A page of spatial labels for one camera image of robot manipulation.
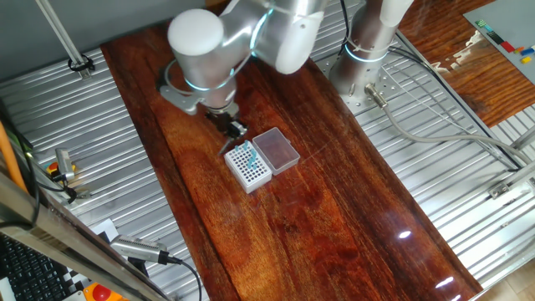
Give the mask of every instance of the metal grating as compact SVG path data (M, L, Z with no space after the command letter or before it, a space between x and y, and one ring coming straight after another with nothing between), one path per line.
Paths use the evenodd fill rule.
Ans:
M351 17L361 2L346 4ZM325 73L344 35L339 1L332 0L312 53ZM39 163L52 161L56 147L69 149L79 168L72 185L92 191L90 200L69 207L82 222L93 226L110 218L120 234L162 242L175 256L192 264L102 53L95 50L88 56L97 68L90 81L80 81L65 63L55 64L0 84L0 97L20 130L36 145ZM388 93L395 118L411 133L462 133L464 130L445 121L444 112L471 133L488 131L420 66L393 54L385 62L385 76L391 76L419 99L410 97L399 85L394 86L395 92ZM535 125L534 108L523 114L493 131L503 141L516 139L524 129ZM355 117L484 288L533 258L535 198L531 190L522 186L496 200L487 192L511 175L508 166L474 142L421 144L405 140L371 102L359 104ZM525 152L535 159L535 146ZM196 281L187 269L157 264L147 268L150 278L166 293L178 293L184 300L197 298Z
M13 121L34 144L38 163L65 147L77 166L69 185L89 200L66 207L92 227L109 218L119 234L164 243L193 266L176 220L100 50L87 54L93 78L81 81L66 63L0 84ZM183 266L147 263L150 279L169 296L198 300L195 277Z

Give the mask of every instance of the transparent lid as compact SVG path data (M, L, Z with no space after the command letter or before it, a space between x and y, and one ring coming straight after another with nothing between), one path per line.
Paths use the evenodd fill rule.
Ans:
M272 128L254 137L252 143L274 175L286 171L299 161L299 153L278 128Z

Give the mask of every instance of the wooden table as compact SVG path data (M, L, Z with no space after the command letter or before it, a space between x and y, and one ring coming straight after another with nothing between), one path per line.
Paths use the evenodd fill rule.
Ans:
M301 155L247 195L217 156L214 125L155 89L173 58L166 25L102 50L212 300L468 300L482 290L311 61L288 76L254 61L237 76L246 138L276 126Z
M535 86L462 16L491 2L415 0L400 26L489 127L535 104Z

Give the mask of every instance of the robotic arm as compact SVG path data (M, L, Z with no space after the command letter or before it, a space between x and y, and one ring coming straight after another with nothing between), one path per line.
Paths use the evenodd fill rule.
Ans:
M327 1L232 0L219 17L202 9L179 14L167 37L193 95L185 97L166 85L160 93L190 115L197 104L205 105L219 131L240 138L247 127L233 102L234 74L250 56L282 74L299 70L312 52Z
M301 68L312 52L328 0L232 0L221 16L202 9L178 15L168 39L193 91L185 97L168 85L162 96L187 114L198 104L231 140L247 132L234 103L234 75L251 56L281 74ZM360 101L375 84L388 47L413 0L368 0L353 17L351 32L329 79L344 97Z

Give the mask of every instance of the metal clamp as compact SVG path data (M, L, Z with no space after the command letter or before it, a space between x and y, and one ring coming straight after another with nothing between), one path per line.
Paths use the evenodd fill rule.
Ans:
M162 85L160 87L160 94L167 101L172 103L175 107L183 110L188 115L195 115L197 113L197 104L202 101L202 98L192 96L184 96L174 91L168 85Z
M517 186L520 186L522 183L527 183L534 187L535 190L535 161L524 166L520 171L517 171L515 174L509 176L507 179L501 181L496 186L488 191L493 199L497 199L501 195L511 191Z

